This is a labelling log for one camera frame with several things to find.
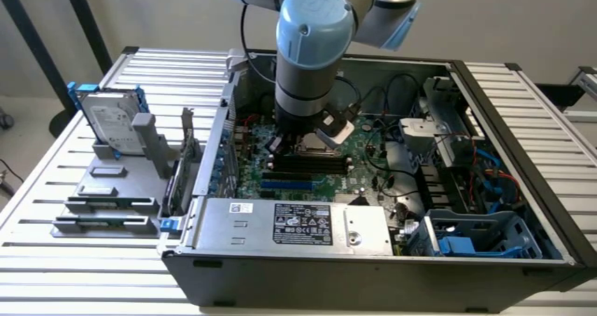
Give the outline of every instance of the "green circuit board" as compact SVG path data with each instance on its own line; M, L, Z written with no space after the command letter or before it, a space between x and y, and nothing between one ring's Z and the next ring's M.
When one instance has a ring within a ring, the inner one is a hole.
M338 156L353 158L354 169L348 175L326 175L313 174L314 190L294 189L266 189L275 191L275 199L287 201L334 201L334 197L340 194L354 194L361 188L365 188L365 194L369 198L377 197L377 191L373 189L373 178L378 176L378 182L384 181L384 172L376 170L366 162L365 145L369 141L373 131L362 130L362 125L373 126L373 121L360 117L354 121L354 132L346 142L338 147ZM251 134L249 143L254 147L253 153L239 155L239 187L237 195L242 199L259 199L262 173L270 171L267 169L267 156L270 152L265 148L266 142L274 136L274 124L263 122L250 126ZM380 135L370 142L376 147L376 154L372 160L385 166L386 160L378 158L380 154Z

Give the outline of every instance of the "gray floor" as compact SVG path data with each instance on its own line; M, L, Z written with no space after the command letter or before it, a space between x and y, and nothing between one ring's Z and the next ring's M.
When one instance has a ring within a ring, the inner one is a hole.
M58 99L30 97L0 96L0 105L4 112L15 118L14 128L7 131L0 129L0 158L26 178L55 141L48 124L63 108ZM19 188L20 182L12 175L8 176L8 182ZM8 199L0 196L0 210L7 203Z

